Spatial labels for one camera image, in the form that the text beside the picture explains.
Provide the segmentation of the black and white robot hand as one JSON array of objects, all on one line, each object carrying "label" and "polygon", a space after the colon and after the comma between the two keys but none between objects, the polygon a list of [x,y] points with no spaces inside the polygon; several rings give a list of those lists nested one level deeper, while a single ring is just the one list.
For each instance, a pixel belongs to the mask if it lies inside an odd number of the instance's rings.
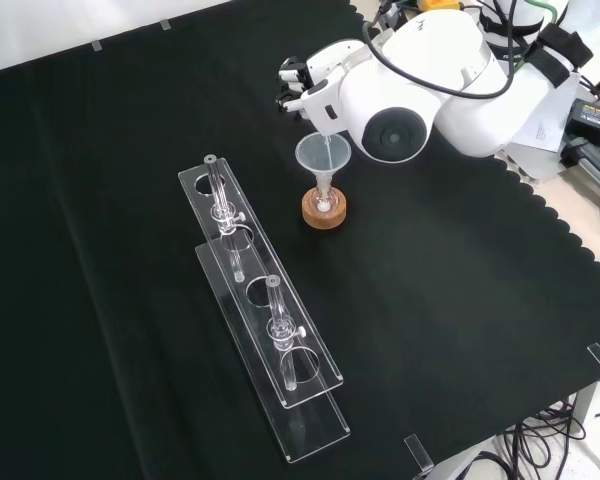
[{"label": "black and white robot hand", "polygon": [[346,61],[363,47],[359,40],[346,39],[322,48],[306,61],[287,58],[276,76],[278,110],[309,120],[323,136],[344,131],[339,89],[347,73]]}]

